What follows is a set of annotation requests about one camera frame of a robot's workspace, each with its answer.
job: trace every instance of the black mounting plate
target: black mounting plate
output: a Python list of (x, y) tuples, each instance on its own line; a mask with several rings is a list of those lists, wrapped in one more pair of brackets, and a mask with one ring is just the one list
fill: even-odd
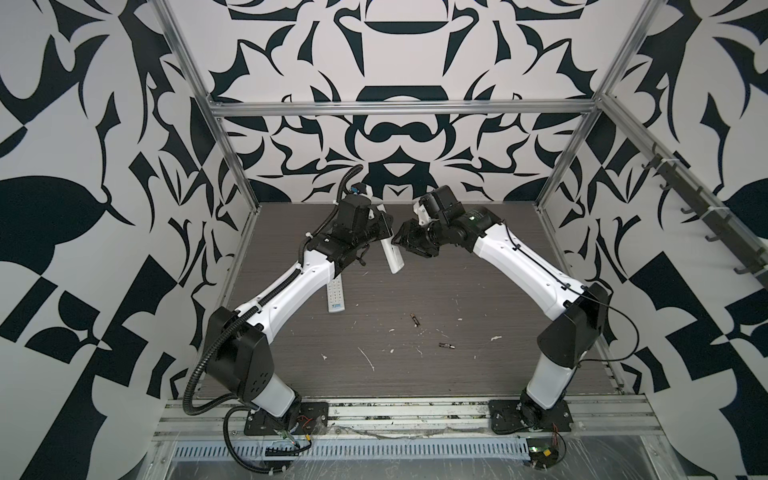
[[(507, 435), (513, 431), (526, 432), (523, 415), (518, 409), (520, 400), (491, 400), (488, 412), (491, 415), (491, 430), (498, 435)], [(541, 420), (536, 432), (553, 432), (552, 425), (560, 432), (571, 431), (571, 410), (564, 400), (554, 404), (549, 410), (541, 410)]]
[[(263, 410), (250, 413), (245, 422), (244, 435), (274, 435), (275, 432), (269, 427), (267, 416), (269, 414)], [(299, 408), (299, 416), (304, 415), (308, 422), (299, 421), (299, 428), (296, 434), (311, 434), (316, 426), (328, 426), (328, 403), (327, 402), (302, 402)]]

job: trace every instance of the white remote control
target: white remote control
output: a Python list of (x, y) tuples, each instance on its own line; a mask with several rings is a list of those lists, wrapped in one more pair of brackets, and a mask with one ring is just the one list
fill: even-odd
[(331, 280), (326, 286), (328, 293), (328, 311), (330, 313), (344, 311), (344, 287), (341, 284), (341, 274)]

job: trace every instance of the wooden tabletop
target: wooden tabletop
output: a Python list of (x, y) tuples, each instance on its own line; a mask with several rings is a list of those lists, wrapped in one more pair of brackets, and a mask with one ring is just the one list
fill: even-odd
[[(530, 248), (557, 264), (532, 204), (488, 207), (506, 218)], [(410, 205), (391, 205), (387, 211), (395, 229), (415, 216)], [(304, 233), (329, 212), (328, 205), (264, 204), (230, 308), (285, 272), (296, 261)], [(549, 322), (534, 301), (462, 248), (442, 247), (432, 259), (402, 255), (406, 266), (395, 275), (378, 244), (366, 254), (367, 266), (355, 262), (347, 267), (343, 312), (328, 313), (325, 288), (304, 303), (272, 344), (276, 373), (304, 396), (519, 394), (538, 361), (536, 336)], [(414, 326), (411, 313), (420, 327)], [(441, 348), (440, 342), (455, 348)], [(208, 378), (199, 398), (222, 392)], [(568, 392), (613, 389), (603, 366), (587, 362)]]

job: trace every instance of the white debris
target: white debris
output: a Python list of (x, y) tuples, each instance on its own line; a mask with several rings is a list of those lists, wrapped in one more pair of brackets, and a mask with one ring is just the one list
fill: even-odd
[(366, 358), (366, 360), (368, 360), (368, 365), (371, 365), (371, 370), (373, 370), (373, 371), (375, 372), (375, 371), (376, 371), (376, 368), (374, 368), (374, 367), (373, 367), (373, 364), (371, 363), (371, 359), (370, 359), (370, 358), (368, 358), (368, 356), (366, 355), (366, 353), (365, 353), (365, 352), (363, 352), (363, 350), (362, 350), (360, 347), (357, 347), (357, 349), (360, 351), (360, 353), (362, 353), (362, 356), (364, 356), (364, 357)]

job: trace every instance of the aluminum frame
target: aluminum frame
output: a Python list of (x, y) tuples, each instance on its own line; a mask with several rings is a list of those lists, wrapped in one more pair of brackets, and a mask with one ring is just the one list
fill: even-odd
[[(490, 429), (488, 401), (519, 399), (518, 396), (432, 398), (306, 398), (329, 403), (329, 428), (318, 438), (365, 439), (376, 435), (424, 435), (434, 438), (494, 437)], [(664, 435), (645, 395), (565, 396), (571, 410), (574, 435)], [(154, 441), (218, 440), (223, 416), (237, 401), (225, 402), (210, 411), (189, 417), (181, 401), (166, 404)], [(230, 419), (232, 440), (242, 435), (246, 413)], [(522, 437), (542, 437), (550, 432), (520, 432)]]
[[(544, 228), (544, 234), (547, 237), (547, 240), (549, 240), (550, 245), (552, 245), (552, 249), (554, 250), (555, 256), (558, 258), (558, 266), (560, 270), (562, 270), (563, 272), (566, 272), (569, 276), (573, 276), (573, 273), (571, 272), (571, 266), (568, 265), (568, 262), (565, 260), (565, 253), (563, 253), (564, 252), (563, 249), (560, 248), (558, 239), (555, 236), (554, 226), (552, 225), (552, 221), (549, 219), (549, 215), (547, 214), (547, 211), (537, 208), (536, 213), (538, 214), (538, 218), (541, 221), (541, 225)], [(594, 348), (598, 351), (600, 358), (610, 359), (611, 349), (608, 347), (608, 342), (605, 341), (605, 337), (600, 335), (598, 337), (598, 340), (594, 344)], [(603, 361), (603, 364), (607, 365), (607, 374), (608, 374), (608, 377), (611, 379), (611, 385), (618, 392), (622, 394), (624, 393), (634, 394), (634, 392), (631, 390), (627, 391), (627, 381), (624, 378), (624, 369), (621, 368), (621, 365), (619, 365), (619, 362)]]
[(224, 277), (224, 286), (219, 294), (219, 299), (216, 303), (217, 306), (226, 306), (232, 295), (232, 291), (235, 287), (235, 280), (237, 280), (237, 275), (240, 273), (240, 268), (243, 266), (243, 260), (245, 260), (245, 256), (248, 253), (248, 246), (253, 237), (253, 230), (256, 226), (256, 220), (259, 217), (259, 213), (261, 213), (261, 206), (259, 206), (255, 212), (248, 214), (248, 219), (243, 228), (243, 234), (240, 235), (240, 243), (237, 245), (237, 250), (235, 251), (235, 257), (232, 259), (232, 264), (227, 271), (227, 275)]
[(674, 158), (661, 142), (635, 117), (625, 106), (611, 94), (601, 94), (597, 106), (627, 135), (629, 141), (650, 160), (656, 154), (662, 158)]
[(227, 132), (224, 131), (221, 126), (221, 120), (215, 118), (210, 111), (208, 92), (200, 77), (200, 73), (197, 70), (197, 66), (192, 59), (192, 54), (189, 52), (189, 48), (187, 48), (187, 43), (184, 41), (184, 37), (181, 34), (181, 29), (178, 26), (173, 11), (168, 5), (167, 0), (151, 0), (150, 3), (154, 8), (157, 20), (160, 22), (160, 26), (163, 29), (165, 41), (179, 61), (181, 73), (184, 74), (184, 79), (187, 80), (187, 83), (190, 85), (194, 99), (197, 102), (197, 106), (200, 108), (200, 112), (203, 115), (203, 119), (205, 120), (208, 129), (221, 148), (224, 160), (227, 162), (227, 166), (235, 177), (237, 187), (246, 198), (245, 201), (250, 210), (255, 212), (259, 206), (259, 201), (256, 199), (256, 195), (250, 187), (250, 182), (243, 170), (243, 165), (240, 163), (240, 157), (237, 156), (237, 153), (230, 143), (229, 136), (227, 136)]
[(685, 474), (669, 439), (660, 435), (643, 435), (643, 446), (659, 480), (691, 478)]
[(566, 100), (446, 100), (446, 101), (338, 101), (296, 103), (221, 103), (210, 109), (215, 117), (269, 117), (285, 115), (396, 115), (396, 114), (510, 114), (583, 113), (594, 107), (585, 98)]
[[(656, 18), (656, 14), (659, 12), (663, 5), (666, 5), (667, 0), (646, 0), (640, 9), (640, 13), (637, 14), (637, 18), (632, 25), (627, 37), (621, 43), (614, 60), (611, 62), (611, 66), (608, 68), (608, 72), (600, 82), (600, 86), (595, 91), (592, 98), (595, 100), (597, 106), (598, 98), (607, 93), (611, 93), (616, 87), (616, 84), (621, 80), (622, 75), (627, 70), (627, 66), (632, 58), (640, 50), (640, 46), (645, 41), (645, 38), (650, 28), (651, 23)], [(571, 167), (576, 153), (581, 145), (587, 139), (587, 136), (592, 131), (595, 122), (600, 117), (600, 111), (595, 109), (588, 115), (582, 117), (581, 123), (576, 127), (574, 133), (571, 135), (568, 144), (565, 146), (563, 153), (554, 165), (554, 170), (547, 178), (547, 182), (544, 188), (541, 189), (541, 193), (536, 199), (536, 204), (544, 208), (547, 206), (547, 202), (552, 198), (552, 195), (557, 191), (561, 180), (568, 168)]]

